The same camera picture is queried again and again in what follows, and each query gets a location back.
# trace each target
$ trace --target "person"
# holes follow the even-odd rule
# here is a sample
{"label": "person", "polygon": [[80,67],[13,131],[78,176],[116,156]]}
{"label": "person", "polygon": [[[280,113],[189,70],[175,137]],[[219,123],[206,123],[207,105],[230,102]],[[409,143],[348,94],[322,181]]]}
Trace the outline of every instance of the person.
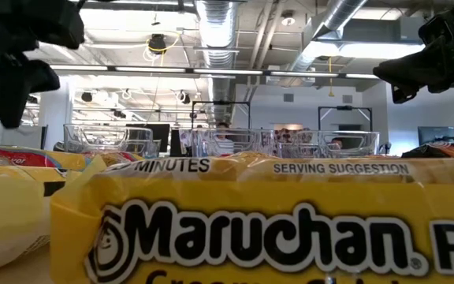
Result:
{"label": "person", "polygon": [[339,138],[334,138],[330,141],[330,146],[333,150],[340,150],[343,148],[343,141]]}
{"label": "person", "polygon": [[225,156],[225,155],[231,155],[234,154],[234,142],[231,140],[227,139],[225,137],[225,130],[222,129],[228,129],[229,124],[226,122],[220,122],[217,124],[217,129],[218,130],[215,135],[214,135],[214,142],[213,142],[213,147],[212,151],[213,155],[216,156]]}

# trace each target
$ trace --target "maruchan logo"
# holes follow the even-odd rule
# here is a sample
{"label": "maruchan logo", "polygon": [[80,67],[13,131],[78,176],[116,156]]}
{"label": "maruchan logo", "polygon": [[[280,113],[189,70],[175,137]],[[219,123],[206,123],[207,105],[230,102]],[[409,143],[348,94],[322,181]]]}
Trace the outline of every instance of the maruchan logo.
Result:
{"label": "maruchan logo", "polygon": [[[430,224],[436,270],[454,274],[454,221]],[[283,273],[341,270],[422,277],[429,261],[413,247],[409,226],[395,217],[344,215],[330,218],[309,203],[291,214],[179,211],[159,201],[150,207],[130,200],[106,206],[95,243],[84,261],[95,283],[122,283],[145,261],[183,267],[231,262],[268,264]]]}

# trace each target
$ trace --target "white wall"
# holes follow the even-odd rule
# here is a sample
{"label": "white wall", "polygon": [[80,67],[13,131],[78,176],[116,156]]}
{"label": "white wall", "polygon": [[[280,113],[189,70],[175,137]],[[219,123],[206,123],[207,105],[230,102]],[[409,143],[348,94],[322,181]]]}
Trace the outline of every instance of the white wall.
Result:
{"label": "white wall", "polygon": [[454,89],[431,94],[424,88],[416,98],[395,104],[389,84],[382,82],[363,93],[363,105],[373,108],[374,131],[380,132],[381,143],[392,143],[392,155],[419,146],[419,126],[454,127]]}
{"label": "white wall", "polygon": [[[236,86],[236,100],[244,99],[246,85]],[[329,96],[330,89],[322,88],[282,88],[279,86],[261,85],[251,101],[251,127],[253,129],[272,129],[274,124],[302,124],[309,129],[318,129],[318,107],[343,106],[342,95],[353,95],[354,107],[362,106],[362,93],[350,87],[334,87],[334,97]],[[294,94],[293,103],[284,103],[283,94]],[[369,127],[368,120],[358,111],[332,110],[323,120],[322,129],[336,130],[338,124],[363,125]],[[233,117],[233,128],[247,128],[247,115],[236,108]]]}

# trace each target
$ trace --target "table surface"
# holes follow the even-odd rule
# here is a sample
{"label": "table surface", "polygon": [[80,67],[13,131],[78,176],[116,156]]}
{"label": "table surface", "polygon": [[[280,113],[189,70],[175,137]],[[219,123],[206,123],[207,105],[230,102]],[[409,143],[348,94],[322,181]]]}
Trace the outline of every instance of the table surface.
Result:
{"label": "table surface", "polygon": [[44,246],[21,260],[0,267],[0,284],[54,284],[50,279],[49,246]]}

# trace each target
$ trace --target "ductwork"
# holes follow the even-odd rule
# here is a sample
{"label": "ductwork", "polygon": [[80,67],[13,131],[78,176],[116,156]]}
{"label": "ductwork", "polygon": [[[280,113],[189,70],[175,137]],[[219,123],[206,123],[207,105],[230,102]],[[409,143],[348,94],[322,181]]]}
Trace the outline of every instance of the ductwork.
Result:
{"label": "ductwork", "polygon": [[316,59],[313,40],[329,32],[342,29],[366,2],[367,0],[329,0],[327,10],[321,15],[322,22],[316,27],[311,27],[314,30],[313,36],[309,39],[310,41],[304,47],[303,52],[297,55],[296,60],[289,66],[288,70],[306,71]]}
{"label": "ductwork", "polygon": [[[195,6],[200,17],[199,32],[203,47],[232,48],[235,43],[236,13],[238,2],[227,1],[196,1]],[[231,69],[234,65],[234,53],[229,51],[204,51],[204,61],[208,68]],[[234,91],[231,91],[231,79],[209,78],[208,92],[210,100],[231,102],[236,100]],[[215,107],[216,121],[228,121],[225,112],[229,110]]]}

